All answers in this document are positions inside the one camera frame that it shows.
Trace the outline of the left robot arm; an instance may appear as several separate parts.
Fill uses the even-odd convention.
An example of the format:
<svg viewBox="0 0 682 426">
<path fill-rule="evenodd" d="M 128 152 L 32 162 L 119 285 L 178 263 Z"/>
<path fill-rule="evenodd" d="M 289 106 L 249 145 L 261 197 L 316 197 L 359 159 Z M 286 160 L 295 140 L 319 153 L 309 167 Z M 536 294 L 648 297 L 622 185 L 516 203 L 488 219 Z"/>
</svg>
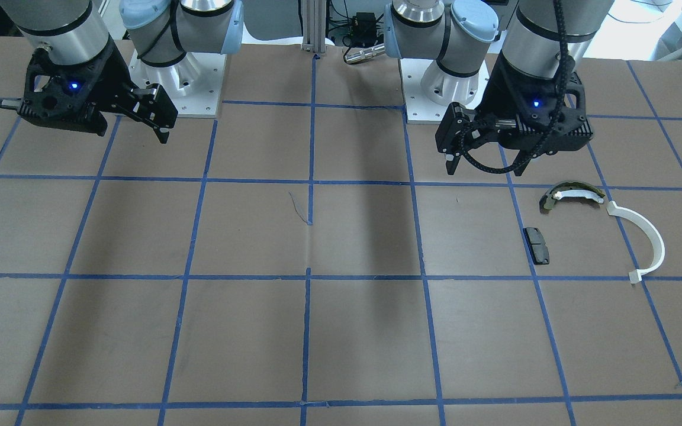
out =
<svg viewBox="0 0 682 426">
<path fill-rule="evenodd" d="M 500 19 L 482 1 L 392 1 L 384 46 L 396 59 L 430 60 L 420 82 L 445 107 L 434 140 L 449 175 L 465 160 L 486 173 L 522 175 L 539 156 L 584 148 L 593 138 L 576 67 L 611 1 L 520 1 L 509 19 L 481 102 L 475 97 Z"/>
</svg>

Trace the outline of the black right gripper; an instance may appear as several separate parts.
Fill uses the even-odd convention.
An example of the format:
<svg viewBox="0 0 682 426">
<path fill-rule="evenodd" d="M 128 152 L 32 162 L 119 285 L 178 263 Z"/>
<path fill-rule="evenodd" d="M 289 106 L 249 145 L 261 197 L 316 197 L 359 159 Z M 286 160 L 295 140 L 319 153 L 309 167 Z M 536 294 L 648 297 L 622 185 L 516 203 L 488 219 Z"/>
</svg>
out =
<svg viewBox="0 0 682 426">
<path fill-rule="evenodd" d="M 0 98 L 0 108 L 16 111 L 30 124 L 105 135 L 103 112 L 121 113 L 150 127 L 166 144 L 178 119 L 178 108 L 162 85 L 137 88 L 115 43 L 82 64 L 62 65 L 46 47 L 33 52 L 21 99 Z"/>
</svg>

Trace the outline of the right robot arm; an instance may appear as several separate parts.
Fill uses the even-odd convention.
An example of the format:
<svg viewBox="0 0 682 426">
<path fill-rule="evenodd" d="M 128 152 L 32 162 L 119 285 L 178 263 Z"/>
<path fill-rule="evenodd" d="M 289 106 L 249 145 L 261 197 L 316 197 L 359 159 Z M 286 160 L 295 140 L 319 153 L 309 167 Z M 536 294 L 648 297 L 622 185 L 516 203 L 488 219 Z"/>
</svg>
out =
<svg viewBox="0 0 682 426">
<path fill-rule="evenodd" d="M 19 99 L 0 98 L 30 124 L 105 135 L 105 113 L 150 127 L 167 143 L 184 102 L 214 95 L 202 57 L 224 57 L 243 42 L 240 1 L 122 1 L 136 52 L 126 64 L 90 1 L 2 1 L 34 48 Z"/>
</svg>

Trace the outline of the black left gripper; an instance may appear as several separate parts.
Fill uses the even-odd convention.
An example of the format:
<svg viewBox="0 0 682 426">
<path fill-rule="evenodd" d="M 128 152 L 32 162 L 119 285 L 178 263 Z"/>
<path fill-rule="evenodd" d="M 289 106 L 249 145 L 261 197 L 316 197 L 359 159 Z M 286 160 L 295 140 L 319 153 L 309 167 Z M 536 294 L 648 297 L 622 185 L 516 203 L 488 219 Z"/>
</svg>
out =
<svg viewBox="0 0 682 426">
<path fill-rule="evenodd" d="M 515 161 L 520 166 L 513 170 L 517 176 L 522 175 L 531 156 L 584 148 L 591 140 L 584 85 L 574 71 L 573 57 L 568 56 L 565 65 L 568 81 L 560 91 L 557 73 L 550 80 L 526 75 L 500 54 L 477 108 L 477 118 L 470 118 L 465 105 L 452 102 L 436 130 L 436 147 L 445 155 L 447 174 L 455 174 L 463 157 L 482 172 L 498 173 L 497 168 L 485 166 L 469 154 L 486 142 L 519 151 Z M 513 121 L 515 128 L 496 128 L 501 120 Z"/>
</svg>

